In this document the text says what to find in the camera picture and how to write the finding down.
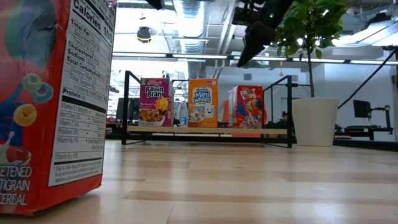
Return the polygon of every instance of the ceiling duct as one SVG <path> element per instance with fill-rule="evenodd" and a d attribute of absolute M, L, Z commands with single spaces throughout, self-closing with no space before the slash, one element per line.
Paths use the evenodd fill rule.
<path fill-rule="evenodd" d="M 197 0 L 174 0 L 178 18 L 178 34 L 180 37 L 203 38 L 205 33 L 206 3 Z M 203 54 L 204 41 L 181 40 L 181 50 L 185 54 Z M 202 62 L 187 62 L 188 78 L 205 78 L 205 65 Z"/>

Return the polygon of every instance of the white wall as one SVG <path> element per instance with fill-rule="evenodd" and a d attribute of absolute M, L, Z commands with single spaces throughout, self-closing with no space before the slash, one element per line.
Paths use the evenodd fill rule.
<path fill-rule="evenodd" d="M 324 80 L 316 77 L 314 72 L 315 96 L 332 97 L 339 99 L 339 103 L 345 101 L 357 87 L 372 74 L 377 66 L 375 65 L 342 65 L 324 64 Z M 370 125 L 367 119 L 355 118 L 353 100 L 369 101 L 372 108 L 391 106 L 391 126 L 395 127 L 395 109 L 393 86 L 391 81 L 390 66 L 383 67 L 362 89 L 347 102 L 337 114 L 336 123 L 342 127 L 352 125 Z M 386 116 L 383 111 L 372 112 L 371 124 L 385 127 Z M 395 141 L 394 135 L 387 133 L 376 133 L 375 140 Z"/>
<path fill-rule="evenodd" d="M 211 78 L 214 74 L 214 67 L 206 68 L 206 77 Z M 284 75 L 298 75 L 298 82 L 305 84 L 306 78 L 305 73 L 301 72 L 299 68 L 283 68 L 282 72 Z M 250 73 L 252 74 L 252 80 L 244 81 L 243 74 Z M 223 102 L 228 99 L 228 90 L 232 89 L 237 85 L 260 85 L 263 88 L 267 88 L 272 83 L 275 83 L 277 80 L 283 78 L 279 76 L 280 69 L 275 68 L 273 70 L 269 70 L 267 68 L 250 68 L 247 70 L 243 70 L 236 67 L 225 67 L 219 77 L 218 84 L 218 117 L 219 120 L 223 117 Z M 282 110 L 285 106 L 281 105 L 281 102 L 284 98 L 287 98 L 287 89 L 284 86 L 277 86 L 273 89 L 274 91 L 274 121 L 278 121 L 282 115 Z M 293 89 L 293 97 L 294 98 L 305 98 L 309 97 L 306 90 L 302 87 Z M 270 90 L 266 91 L 265 104 L 267 106 L 268 118 L 271 120 L 271 92 Z"/>

